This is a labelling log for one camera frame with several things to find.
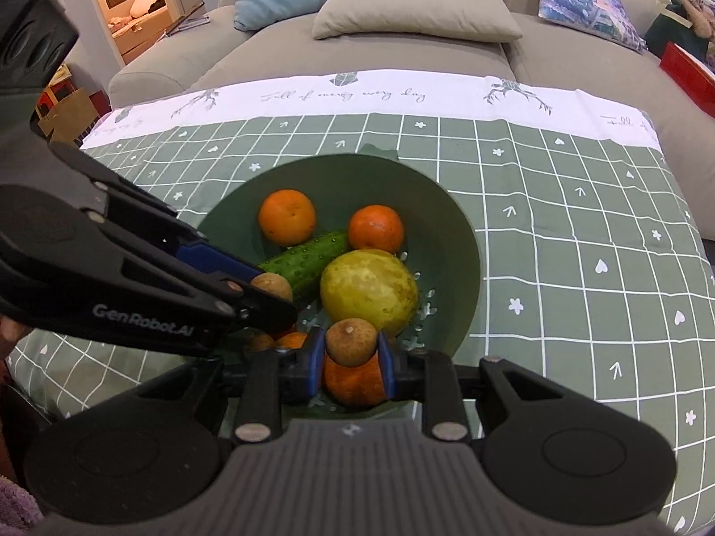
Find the brown longan back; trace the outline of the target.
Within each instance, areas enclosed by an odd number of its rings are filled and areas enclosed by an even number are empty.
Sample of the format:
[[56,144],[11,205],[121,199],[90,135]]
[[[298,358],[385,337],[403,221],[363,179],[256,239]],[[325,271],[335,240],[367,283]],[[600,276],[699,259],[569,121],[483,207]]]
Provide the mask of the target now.
[[279,299],[286,300],[286,302],[293,302],[293,290],[290,282],[286,280],[285,277],[279,275],[279,273],[273,272],[263,272],[259,273],[251,282],[253,288],[261,289],[263,292]]

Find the brown longan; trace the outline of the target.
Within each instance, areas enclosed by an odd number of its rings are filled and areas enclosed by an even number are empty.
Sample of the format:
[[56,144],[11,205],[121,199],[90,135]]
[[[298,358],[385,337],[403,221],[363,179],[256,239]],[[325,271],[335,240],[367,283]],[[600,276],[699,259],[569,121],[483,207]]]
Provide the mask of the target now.
[[326,352],[333,362],[354,368],[371,360],[377,348],[378,331],[362,318],[338,321],[325,335]]
[[251,282],[253,288],[261,289],[263,292],[279,299],[286,300],[286,302],[293,302],[293,290],[290,282],[286,280],[285,277],[279,275],[279,273],[273,272],[263,272],[259,273]]

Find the orange tangerine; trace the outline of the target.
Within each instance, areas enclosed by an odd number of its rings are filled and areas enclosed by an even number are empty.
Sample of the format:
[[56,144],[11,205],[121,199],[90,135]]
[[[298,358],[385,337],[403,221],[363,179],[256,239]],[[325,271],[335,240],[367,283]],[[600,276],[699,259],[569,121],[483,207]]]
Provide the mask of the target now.
[[315,231],[316,210],[301,191],[284,189],[270,194],[258,211],[258,225],[271,243],[292,247],[308,241]]
[[404,239],[404,223],[393,208],[366,206],[356,210],[349,220],[348,241],[354,249],[381,249],[396,254]]
[[324,384],[327,391],[344,405],[372,406],[387,400],[376,353],[359,367],[344,367],[326,357]]
[[264,333],[253,335],[248,343],[248,348],[252,352],[263,352],[269,350],[298,350],[303,346],[307,339],[305,333],[293,331],[280,336],[279,339],[274,339],[272,336]]

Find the orange tangerine front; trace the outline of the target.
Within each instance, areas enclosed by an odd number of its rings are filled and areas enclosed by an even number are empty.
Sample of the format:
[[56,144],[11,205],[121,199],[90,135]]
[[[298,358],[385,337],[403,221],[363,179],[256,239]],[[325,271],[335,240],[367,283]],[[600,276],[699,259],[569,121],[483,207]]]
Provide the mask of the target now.
[[327,391],[344,405],[372,406],[387,400],[376,353],[359,367],[344,367],[326,357],[324,384]]

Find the green cucumber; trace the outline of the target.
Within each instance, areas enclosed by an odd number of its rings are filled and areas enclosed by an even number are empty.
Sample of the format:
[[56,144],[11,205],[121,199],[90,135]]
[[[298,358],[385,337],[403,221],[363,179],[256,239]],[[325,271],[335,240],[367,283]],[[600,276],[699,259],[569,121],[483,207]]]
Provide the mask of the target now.
[[348,251],[347,232],[334,230],[288,248],[259,267],[285,277],[292,287],[293,299],[297,300],[313,292],[327,265]]

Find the yellow-green round fruit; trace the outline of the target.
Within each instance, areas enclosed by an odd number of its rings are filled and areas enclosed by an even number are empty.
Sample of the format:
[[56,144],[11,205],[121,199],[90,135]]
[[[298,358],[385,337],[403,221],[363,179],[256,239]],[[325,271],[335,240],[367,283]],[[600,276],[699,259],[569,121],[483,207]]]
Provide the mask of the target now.
[[322,271],[320,299],[332,322],[360,318],[393,338],[417,314],[419,289],[395,255],[358,249],[340,255]]

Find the green colander bowl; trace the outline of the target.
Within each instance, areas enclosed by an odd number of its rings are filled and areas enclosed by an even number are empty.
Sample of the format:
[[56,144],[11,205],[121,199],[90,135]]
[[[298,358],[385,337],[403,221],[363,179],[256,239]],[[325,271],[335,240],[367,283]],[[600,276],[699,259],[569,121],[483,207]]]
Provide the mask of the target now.
[[[299,191],[315,207],[318,236],[308,244],[281,248],[259,227],[259,207],[282,189]],[[387,258],[413,299],[400,329],[388,334],[391,358],[406,376],[394,400],[351,405],[337,401],[327,389],[320,389],[313,399],[301,392],[281,399],[278,381],[268,369],[291,358],[291,353],[269,351],[254,360],[235,351],[224,369],[228,392],[238,391],[239,370],[259,368],[247,380],[248,396],[235,403],[236,423],[259,421],[261,410],[284,419],[399,416],[408,403],[422,405],[427,426],[467,423],[465,393],[456,368],[447,361],[473,322],[481,283],[480,256],[470,220],[439,184],[375,148],[308,157],[247,181],[223,198],[199,229],[214,247],[257,266],[276,256],[300,270],[310,265],[342,266],[358,256],[348,239],[349,219],[371,205],[395,209],[406,231],[405,244]]]

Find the orange tangerine back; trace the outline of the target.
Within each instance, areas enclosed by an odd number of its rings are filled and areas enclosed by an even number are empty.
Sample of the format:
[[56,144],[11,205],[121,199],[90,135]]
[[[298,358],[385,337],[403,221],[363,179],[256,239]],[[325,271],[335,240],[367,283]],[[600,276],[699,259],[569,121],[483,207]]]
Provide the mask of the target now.
[[381,249],[396,254],[404,239],[404,223],[393,208],[366,206],[356,210],[349,220],[348,241],[354,249]]

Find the bed in far room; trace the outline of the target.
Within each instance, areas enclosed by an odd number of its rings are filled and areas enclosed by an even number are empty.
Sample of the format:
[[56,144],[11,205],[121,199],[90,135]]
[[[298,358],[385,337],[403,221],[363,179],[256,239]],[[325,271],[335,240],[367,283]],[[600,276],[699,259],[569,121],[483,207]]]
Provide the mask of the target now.
[[166,0],[133,0],[127,16],[115,16],[108,22],[122,60],[128,64],[147,51],[171,23]]

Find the cardboard box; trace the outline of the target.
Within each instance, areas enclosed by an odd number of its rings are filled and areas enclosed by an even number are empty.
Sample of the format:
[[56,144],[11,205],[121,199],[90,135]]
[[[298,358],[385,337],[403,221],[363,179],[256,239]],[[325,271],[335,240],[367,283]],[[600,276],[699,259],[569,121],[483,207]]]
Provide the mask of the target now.
[[78,90],[51,108],[39,120],[39,128],[51,142],[79,148],[98,121],[99,115],[90,96],[85,90]]

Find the green checked tablecloth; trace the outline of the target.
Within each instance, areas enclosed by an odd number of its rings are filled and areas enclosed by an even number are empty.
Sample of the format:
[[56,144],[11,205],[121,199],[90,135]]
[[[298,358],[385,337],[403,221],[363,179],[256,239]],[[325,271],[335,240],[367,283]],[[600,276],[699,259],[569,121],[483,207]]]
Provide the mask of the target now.
[[700,535],[714,529],[714,274],[650,120],[582,91],[408,70],[114,111],[79,149],[199,226],[275,167],[383,151],[470,220],[451,358],[468,442],[422,405],[239,443],[230,353],[35,328],[7,362],[43,535]]

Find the beige cushion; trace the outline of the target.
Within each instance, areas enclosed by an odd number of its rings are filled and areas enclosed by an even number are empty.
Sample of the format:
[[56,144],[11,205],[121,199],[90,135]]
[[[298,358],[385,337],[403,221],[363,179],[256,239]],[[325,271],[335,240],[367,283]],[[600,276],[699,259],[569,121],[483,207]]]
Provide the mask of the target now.
[[522,30],[503,0],[327,0],[313,38],[351,34],[418,34],[510,44]]

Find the beige sofa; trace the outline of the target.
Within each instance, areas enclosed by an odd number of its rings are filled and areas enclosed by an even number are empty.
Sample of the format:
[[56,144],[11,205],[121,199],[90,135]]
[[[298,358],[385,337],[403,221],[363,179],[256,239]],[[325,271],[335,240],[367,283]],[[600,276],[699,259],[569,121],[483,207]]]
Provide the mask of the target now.
[[158,42],[121,69],[109,84],[110,104],[121,108],[238,82],[363,69],[500,76],[582,90],[650,116],[700,233],[712,239],[713,118],[660,69],[652,53],[545,22],[537,5],[538,0],[507,0],[521,39],[486,44],[387,32],[316,40],[313,16],[242,34],[234,27],[235,0],[218,0],[210,23]]

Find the blue patterned cushion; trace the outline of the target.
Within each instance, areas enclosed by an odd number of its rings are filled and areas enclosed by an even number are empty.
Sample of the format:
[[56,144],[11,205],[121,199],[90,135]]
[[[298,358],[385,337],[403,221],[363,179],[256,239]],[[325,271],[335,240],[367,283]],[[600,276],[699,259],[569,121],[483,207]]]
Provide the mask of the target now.
[[647,49],[622,0],[538,0],[537,17],[629,50],[644,52]]

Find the red box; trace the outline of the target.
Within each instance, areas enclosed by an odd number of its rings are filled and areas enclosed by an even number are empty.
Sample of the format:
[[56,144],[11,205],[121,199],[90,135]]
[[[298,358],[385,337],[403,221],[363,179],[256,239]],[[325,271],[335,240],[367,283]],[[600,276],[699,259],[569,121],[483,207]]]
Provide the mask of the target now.
[[659,68],[677,83],[700,110],[715,117],[714,73],[705,64],[675,42],[668,42]]

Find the dark green bag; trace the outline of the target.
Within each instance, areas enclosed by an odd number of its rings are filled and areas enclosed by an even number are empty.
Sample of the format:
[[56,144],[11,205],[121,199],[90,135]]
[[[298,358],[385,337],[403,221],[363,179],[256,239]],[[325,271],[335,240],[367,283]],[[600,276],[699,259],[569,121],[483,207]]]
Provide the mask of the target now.
[[694,24],[688,17],[685,7],[675,3],[674,0],[660,8],[658,16],[647,29],[643,40],[648,51],[658,58],[663,57],[669,42],[679,45],[681,49],[702,62],[707,58],[709,40],[696,34]]

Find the plush toy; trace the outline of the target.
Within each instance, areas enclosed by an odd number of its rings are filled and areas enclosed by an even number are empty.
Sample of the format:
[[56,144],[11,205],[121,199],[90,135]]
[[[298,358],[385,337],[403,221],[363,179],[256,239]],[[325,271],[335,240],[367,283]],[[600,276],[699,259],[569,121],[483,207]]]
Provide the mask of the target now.
[[699,0],[671,0],[674,4],[684,7],[687,19],[692,23],[692,29],[702,39],[714,39],[714,12],[700,3]]

